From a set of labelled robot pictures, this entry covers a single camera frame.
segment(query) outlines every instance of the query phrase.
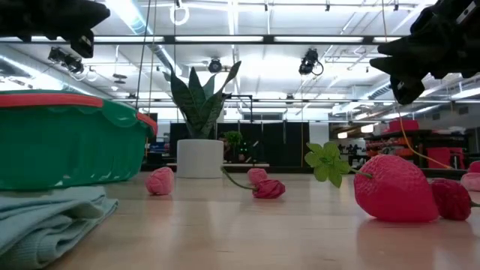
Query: wooden table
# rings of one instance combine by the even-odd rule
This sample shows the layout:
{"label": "wooden table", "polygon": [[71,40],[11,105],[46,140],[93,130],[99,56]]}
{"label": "wooden table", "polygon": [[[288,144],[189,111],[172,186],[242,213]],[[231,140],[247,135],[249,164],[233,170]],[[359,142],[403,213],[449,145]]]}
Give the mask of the wooden table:
{"label": "wooden table", "polygon": [[310,175],[272,175],[286,185],[277,200],[225,179],[178,179],[172,196],[154,197],[146,176],[107,186],[117,212],[48,269],[480,269],[478,209],[469,222],[392,224],[356,205],[351,176],[337,190]]}

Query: folded towel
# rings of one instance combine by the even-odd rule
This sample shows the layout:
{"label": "folded towel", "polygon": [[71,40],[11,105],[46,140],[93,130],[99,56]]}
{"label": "folded towel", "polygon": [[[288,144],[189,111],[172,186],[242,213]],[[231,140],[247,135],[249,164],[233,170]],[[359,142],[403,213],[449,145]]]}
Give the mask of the folded towel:
{"label": "folded towel", "polygon": [[0,269],[41,269],[72,249],[118,205],[103,187],[37,198],[0,197]]}

